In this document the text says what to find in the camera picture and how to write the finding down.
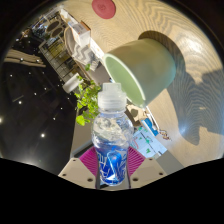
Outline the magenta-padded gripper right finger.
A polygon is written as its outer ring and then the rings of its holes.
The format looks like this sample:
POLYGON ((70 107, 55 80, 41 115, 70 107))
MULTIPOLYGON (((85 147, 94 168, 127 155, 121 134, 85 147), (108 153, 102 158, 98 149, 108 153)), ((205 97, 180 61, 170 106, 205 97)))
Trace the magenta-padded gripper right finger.
POLYGON ((131 189, 143 187, 166 176, 154 158, 145 158, 132 147, 128 149, 127 174, 131 189))

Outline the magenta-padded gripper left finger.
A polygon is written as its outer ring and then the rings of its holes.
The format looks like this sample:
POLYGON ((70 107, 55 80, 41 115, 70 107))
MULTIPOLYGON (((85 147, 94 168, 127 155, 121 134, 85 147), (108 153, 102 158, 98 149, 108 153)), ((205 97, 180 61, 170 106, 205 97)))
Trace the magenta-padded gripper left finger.
POLYGON ((94 147, 88 149, 79 158, 71 158, 59 173, 64 178, 84 188, 99 187, 98 157, 94 147))

